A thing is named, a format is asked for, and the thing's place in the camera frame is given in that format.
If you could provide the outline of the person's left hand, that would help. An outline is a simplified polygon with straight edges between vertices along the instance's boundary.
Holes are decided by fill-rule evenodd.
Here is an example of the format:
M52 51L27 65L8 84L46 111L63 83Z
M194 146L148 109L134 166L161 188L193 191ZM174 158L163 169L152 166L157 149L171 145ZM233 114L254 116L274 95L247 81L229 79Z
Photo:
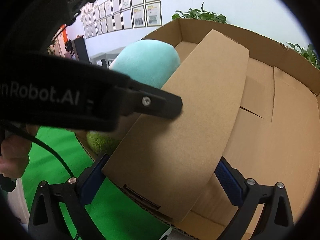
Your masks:
M32 142L17 135L10 135L1 143L0 170L4 177L18 179L29 164Z

